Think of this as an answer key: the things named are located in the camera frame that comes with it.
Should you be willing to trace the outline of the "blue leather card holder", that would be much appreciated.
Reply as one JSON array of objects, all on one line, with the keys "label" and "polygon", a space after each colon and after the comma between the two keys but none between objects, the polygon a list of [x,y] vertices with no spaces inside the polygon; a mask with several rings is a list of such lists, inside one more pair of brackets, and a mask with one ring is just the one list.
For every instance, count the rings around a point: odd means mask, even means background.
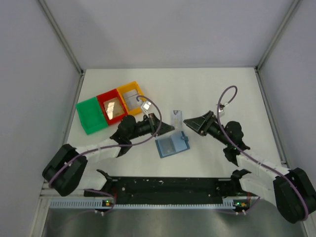
[{"label": "blue leather card holder", "polygon": [[155,143],[160,158],[173,156],[190,149],[189,139],[183,131],[177,131],[170,136],[156,139]]}]

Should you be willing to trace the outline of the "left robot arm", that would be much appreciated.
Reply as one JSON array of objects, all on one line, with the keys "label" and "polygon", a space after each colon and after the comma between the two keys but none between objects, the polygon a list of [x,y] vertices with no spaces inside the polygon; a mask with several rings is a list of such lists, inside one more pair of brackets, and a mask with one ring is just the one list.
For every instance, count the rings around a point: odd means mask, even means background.
[{"label": "left robot arm", "polygon": [[94,189],[102,196],[108,195],[112,184],[102,170],[86,172],[88,165],[103,159],[125,155],[134,144],[133,139],[150,135],[151,138],[174,131],[174,126],[162,122],[151,113],[136,121],[132,115],[124,116],[116,132],[108,139],[85,147],[64,144],[44,168],[42,176],[49,186],[65,197],[74,190]]}]

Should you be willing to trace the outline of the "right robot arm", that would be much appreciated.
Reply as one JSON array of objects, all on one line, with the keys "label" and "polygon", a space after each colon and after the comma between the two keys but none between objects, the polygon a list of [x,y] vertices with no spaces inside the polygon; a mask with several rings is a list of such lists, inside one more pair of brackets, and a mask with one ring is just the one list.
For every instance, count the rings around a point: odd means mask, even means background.
[{"label": "right robot arm", "polygon": [[288,169],[276,165],[253,153],[243,142],[243,132],[239,122],[230,121],[226,126],[218,124],[212,111],[196,118],[185,119],[183,123],[200,136],[211,135],[223,143],[225,158],[236,165],[236,178],[230,183],[235,195],[245,192],[258,195],[273,204],[290,223],[304,221],[316,210],[316,191],[306,172],[300,168]]}]

